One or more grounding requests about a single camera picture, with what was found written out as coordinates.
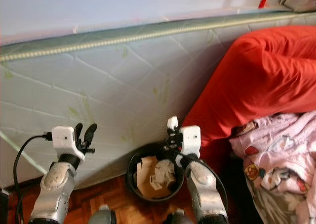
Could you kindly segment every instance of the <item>cardboard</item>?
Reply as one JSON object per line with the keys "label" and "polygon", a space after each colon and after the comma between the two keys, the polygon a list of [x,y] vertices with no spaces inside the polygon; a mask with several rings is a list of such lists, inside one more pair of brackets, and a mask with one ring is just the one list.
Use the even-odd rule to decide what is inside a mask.
{"label": "cardboard", "polygon": [[166,185],[161,185],[160,189],[155,190],[150,184],[150,176],[155,175],[157,162],[155,156],[147,156],[137,163],[137,187],[146,198],[163,198],[171,194]]}

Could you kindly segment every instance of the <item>black wire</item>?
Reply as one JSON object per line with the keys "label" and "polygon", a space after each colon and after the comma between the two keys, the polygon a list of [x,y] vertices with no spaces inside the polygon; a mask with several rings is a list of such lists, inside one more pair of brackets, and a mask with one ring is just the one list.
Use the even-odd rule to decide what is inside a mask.
{"label": "black wire", "polygon": [[[14,186],[15,186],[15,190],[16,190],[16,194],[18,196],[18,202],[20,201],[21,199],[21,193],[20,193],[20,189],[19,189],[19,183],[18,183],[18,178],[17,178],[17,165],[18,165],[18,161],[20,159],[20,156],[23,152],[23,149],[26,147],[26,145],[33,139],[35,138],[45,138],[46,135],[36,135],[36,136],[33,136],[33,137],[30,137],[24,144],[23,146],[20,148],[16,158],[15,158],[15,161],[14,161],[14,165],[13,165],[13,179],[14,179]],[[22,223],[23,222],[23,208],[22,206],[20,206],[19,208],[19,214],[20,214],[20,222]]]}
{"label": "black wire", "polygon": [[189,159],[191,161],[195,161],[201,165],[203,165],[204,167],[206,167],[210,172],[213,173],[213,175],[215,176],[215,178],[218,180],[218,182],[220,183],[221,187],[223,188],[223,192],[224,192],[224,196],[225,196],[225,208],[226,208],[226,212],[228,212],[228,198],[227,198],[227,193],[226,193],[226,189],[223,185],[223,182],[221,181],[221,179],[218,177],[218,175],[215,173],[215,171],[209,167],[209,165],[207,165],[206,163],[198,160],[198,159],[194,159],[192,157],[189,157],[187,155],[184,155],[182,153],[180,153],[179,151],[177,151],[176,149],[171,148],[170,146],[168,146],[170,149],[174,150],[178,155],[185,157],[186,159]]}
{"label": "black wire", "polygon": [[26,188],[26,190],[23,192],[21,198],[19,199],[18,204],[16,205],[15,224],[19,224],[19,209],[20,209],[20,206],[22,207],[22,200],[23,200],[24,196],[30,190],[31,187],[33,187],[33,186],[29,186],[29,187]]}

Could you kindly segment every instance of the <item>parquet floor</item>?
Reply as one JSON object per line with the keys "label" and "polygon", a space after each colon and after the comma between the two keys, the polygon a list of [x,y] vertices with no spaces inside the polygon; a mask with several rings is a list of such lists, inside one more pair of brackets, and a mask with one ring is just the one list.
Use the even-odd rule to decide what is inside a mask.
{"label": "parquet floor", "polygon": [[[25,223],[28,222],[40,187],[31,188],[23,199],[23,214]],[[9,198],[8,224],[14,224],[16,194]],[[184,184],[181,190],[169,201],[149,203],[140,200],[125,187],[124,176],[114,178],[93,187],[75,190],[71,194],[69,212],[65,219],[66,224],[87,224],[92,214],[102,204],[107,204],[116,212],[118,224],[159,224],[168,214],[177,208],[195,221],[191,209],[191,197]]]}

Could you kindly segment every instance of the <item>crumpled fabric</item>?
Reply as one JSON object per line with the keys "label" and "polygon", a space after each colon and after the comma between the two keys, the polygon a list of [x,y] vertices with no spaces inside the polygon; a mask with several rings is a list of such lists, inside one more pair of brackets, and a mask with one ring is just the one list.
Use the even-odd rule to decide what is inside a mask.
{"label": "crumpled fabric", "polygon": [[298,223],[316,223],[316,111],[254,120],[257,128],[230,142],[256,188],[304,196]]}

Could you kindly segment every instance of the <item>cartoon print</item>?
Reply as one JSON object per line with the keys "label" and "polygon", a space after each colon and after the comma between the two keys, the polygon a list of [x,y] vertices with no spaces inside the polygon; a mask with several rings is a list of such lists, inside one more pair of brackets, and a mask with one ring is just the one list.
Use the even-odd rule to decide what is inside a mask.
{"label": "cartoon print", "polygon": [[254,181],[259,175],[258,167],[252,162],[245,166],[244,172],[251,181]]}
{"label": "cartoon print", "polygon": [[266,170],[265,170],[265,169],[259,168],[259,176],[260,176],[261,178],[264,178],[265,173],[266,173]]}
{"label": "cartoon print", "polygon": [[273,143],[269,146],[268,151],[285,151],[292,148],[294,145],[294,140],[292,140],[289,136],[281,136],[273,141]]}
{"label": "cartoon print", "polygon": [[270,191],[277,188],[282,181],[289,178],[290,170],[288,168],[273,168],[264,174],[261,186]]}
{"label": "cartoon print", "polygon": [[245,133],[248,133],[248,132],[254,130],[256,127],[258,127],[258,124],[254,121],[251,121],[248,124],[245,124],[243,126],[236,127],[235,129],[233,129],[233,135],[237,136],[237,137],[241,136]]}
{"label": "cartoon print", "polygon": [[306,187],[306,185],[305,185],[305,182],[304,182],[301,178],[297,177],[297,182],[296,182],[296,184],[297,184],[297,186],[300,188],[300,191],[301,191],[301,192],[307,191],[307,187]]}
{"label": "cartoon print", "polygon": [[259,153],[259,151],[256,148],[254,148],[253,146],[249,146],[249,147],[246,148],[245,153],[248,156],[250,156],[250,155],[254,155],[254,154]]}

